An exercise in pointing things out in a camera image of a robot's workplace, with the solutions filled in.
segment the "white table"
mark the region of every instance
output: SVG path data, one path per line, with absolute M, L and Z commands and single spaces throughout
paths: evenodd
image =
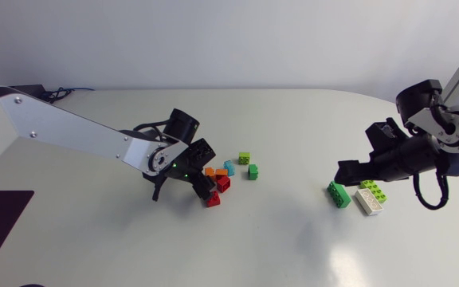
M 364 130 L 393 116 L 383 100 L 328 90 L 75 92 L 59 107 L 115 129 L 201 122 L 221 167 L 250 151 L 260 175 L 236 166 L 222 204 L 190 184 L 153 184 L 117 160 L 19 140 L 0 158 L 0 190 L 34 190 L 0 249 L 0 286 L 459 286 L 459 178 L 439 211 L 411 181 L 379 183 L 388 200 L 367 217 L 355 198 L 325 191 L 337 161 L 368 160 Z M 435 203 L 433 173 L 422 189 Z M 348 187 L 353 195 L 356 187 Z

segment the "cable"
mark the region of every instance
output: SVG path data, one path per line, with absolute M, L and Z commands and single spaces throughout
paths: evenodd
M 157 128 L 157 126 L 161 126 L 161 125 L 164 125 L 164 124 L 169 124 L 171 122 L 171 119 L 169 120 L 163 120 L 161 122 L 156 122 L 156 123 L 149 123 L 149 124 L 140 124 L 138 125 L 137 127 L 135 127 L 134 129 L 132 129 L 133 131 L 135 132 L 138 132 L 144 128 L 153 128 L 157 134 L 159 135 L 159 140 L 160 141 L 164 141 L 164 138 L 163 138 L 163 134 L 162 132 L 160 132 L 160 130 Z
M 441 209 L 446 205 L 446 203 L 449 200 L 449 184 L 447 183 L 447 176 L 445 175 L 440 175 L 437 172 L 437 181 L 438 181 L 438 186 L 440 187 L 442 196 L 440 198 L 440 202 L 436 205 L 433 206 L 429 204 L 421 194 L 421 189 L 419 188 L 419 174 L 414 174 L 413 182 L 414 182 L 414 190 L 415 190 L 415 195 L 418 197 L 419 202 L 426 207 L 429 210 L 437 210 Z
M 443 104 L 434 104 L 433 106 L 431 106 L 431 116 L 433 117 L 435 122 L 444 129 L 444 132 L 446 134 L 452 135 L 454 131 L 456 131 L 456 127 L 454 126 L 454 124 L 451 124 L 450 122 L 444 119 L 440 109 L 445 111 L 447 107 Z
M 95 91 L 92 88 L 63 88 L 60 87 L 56 91 L 45 91 L 41 94 L 40 99 L 44 100 L 46 102 L 49 102 L 50 104 L 53 104 L 57 100 L 61 100 L 71 94 L 75 90 L 88 90 L 88 91 Z
M 149 123 L 149 124 L 140 124 L 138 125 L 137 127 L 135 127 L 132 131 L 140 131 L 144 128 L 152 128 L 152 127 L 158 127 L 158 126 L 161 126 L 161 125 L 164 125 L 164 124 L 169 124 L 171 122 L 171 119 L 169 120 L 163 120 L 161 122 L 156 122 L 156 123 Z

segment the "lego brick stud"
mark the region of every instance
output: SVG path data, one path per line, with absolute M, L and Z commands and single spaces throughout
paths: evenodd
M 247 172 L 249 174 L 249 180 L 256 180 L 258 178 L 258 167 L 256 164 L 250 164 Z
M 217 191 L 211 192 L 212 196 L 206 201 L 206 207 L 217 206 L 221 204 L 221 198 L 219 198 L 219 194 Z
M 205 175 L 210 177 L 215 182 L 215 171 L 212 167 L 205 168 Z
M 215 170 L 215 180 L 219 180 L 223 176 L 228 176 L 228 170 L 225 169 L 217 169 Z
M 249 152 L 238 153 L 238 164 L 249 164 L 251 161 L 251 154 Z
M 374 180 L 364 180 L 360 183 L 360 188 L 367 188 L 373 193 L 375 196 L 376 200 L 378 200 L 380 203 L 384 203 L 387 200 L 387 197 L 385 194 L 383 194 L 382 190 L 378 185 L 376 185 Z
M 328 193 L 331 195 L 332 200 L 338 208 L 345 208 L 350 203 L 351 199 L 348 193 L 344 190 L 343 186 L 331 181 L 327 187 Z
M 220 191 L 221 193 L 224 191 L 227 191 L 228 188 L 230 188 L 230 186 L 231 186 L 231 180 L 227 176 L 223 176 L 217 181 L 217 190 Z

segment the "red lego brick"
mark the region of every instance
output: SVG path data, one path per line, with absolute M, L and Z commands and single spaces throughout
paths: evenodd
M 226 169 L 216 169 L 215 170 L 215 179 L 216 180 L 221 179 L 225 175 L 228 175 L 228 170 L 226 170 Z
M 217 190 L 220 192 L 226 191 L 228 188 L 230 188 L 230 186 L 231 180 L 227 176 L 223 176 L 217 181 Z
M 206 201 L 206 207 L 212 207 L 221 204 L 221 199 L 219 198 L 217 191 L 212 191 L 211 194 L 212 196 L 210 199 Z

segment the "lime green lego brick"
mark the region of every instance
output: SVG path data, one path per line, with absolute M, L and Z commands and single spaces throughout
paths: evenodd
M 250 164 L 247 172 L 249 174 L 249 180 L 256 180 L 258 178 L 258 167 L 256 164 Z
M 383 194 L 382 190 L 378 185 L 376 185 L 375 181 L 373 180 L 364 180 L 360 183 L 360 188 L 367 188 L 369 189 L 373 195 L 375 196 L 376 200 L 380 203 L 384 203 L 387 200 L 385 194 Z
M 238 164 L 249 164 L 251 161 L 250 152 L 239 152 L 238 153 Z
M 348 195 L 342 185 L 331 181 L 327 187 L 327 191 L 338 208 L 345 208 L 350 204 L 350 195 Z

